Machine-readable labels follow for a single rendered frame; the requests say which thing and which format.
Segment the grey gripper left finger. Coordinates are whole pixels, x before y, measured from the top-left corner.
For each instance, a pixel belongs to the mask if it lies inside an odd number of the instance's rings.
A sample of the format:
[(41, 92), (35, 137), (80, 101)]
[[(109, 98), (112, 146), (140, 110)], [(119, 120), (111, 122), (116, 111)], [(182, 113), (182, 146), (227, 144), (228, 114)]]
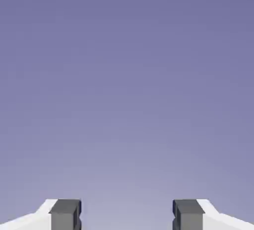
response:
[(79, 199), (46, 199), (34, 213), (0, 224), (0, 230), (82, 230)]

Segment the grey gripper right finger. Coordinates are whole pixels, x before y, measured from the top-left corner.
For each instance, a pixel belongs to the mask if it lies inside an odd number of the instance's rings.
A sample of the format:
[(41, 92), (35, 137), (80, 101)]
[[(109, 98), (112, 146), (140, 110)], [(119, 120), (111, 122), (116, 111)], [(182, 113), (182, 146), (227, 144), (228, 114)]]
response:
[(172, 230), (254, 230), (254, 224), (220, 213), (207, 199), (174, 199)]

